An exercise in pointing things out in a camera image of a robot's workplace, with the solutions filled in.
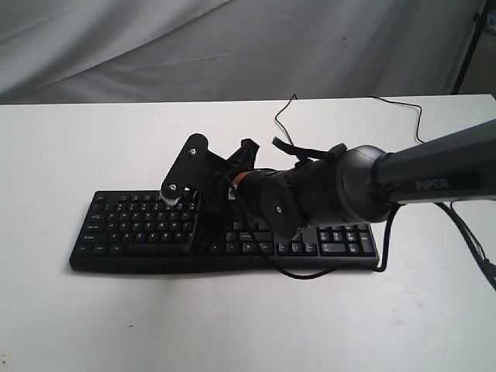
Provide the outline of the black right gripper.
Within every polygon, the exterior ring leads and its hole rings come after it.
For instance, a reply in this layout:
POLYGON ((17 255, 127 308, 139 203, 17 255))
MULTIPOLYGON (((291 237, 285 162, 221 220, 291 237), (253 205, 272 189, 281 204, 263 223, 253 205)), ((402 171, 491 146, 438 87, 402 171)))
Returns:
POLYGON ((259 145, 252 139, 242 139, 240 147, 227 162, 208 162, 191 173, 186 185, 199 191, 205 212, 197 214, 190 242, 188 255, 203 255, 215 235, 217 215, 231 219, 241 219, 243 210, 234 195, 234 179, 244 171, 252 171, 259 145))

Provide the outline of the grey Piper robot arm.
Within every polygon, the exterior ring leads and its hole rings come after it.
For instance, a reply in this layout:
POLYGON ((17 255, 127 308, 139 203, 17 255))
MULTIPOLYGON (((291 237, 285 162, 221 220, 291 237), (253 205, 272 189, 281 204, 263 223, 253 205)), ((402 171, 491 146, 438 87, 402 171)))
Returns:
POLYGON ((181 151, 188 185, 220 207, 234 191, 243 212, 283 239, 309 226, 383 222, 399 205, 495 197, 494 121, 396 153, 371 145, 319 151, 273 143, 298 158, 293 168, 231 164, 210 152, 205 136, 193 134, 181 151))

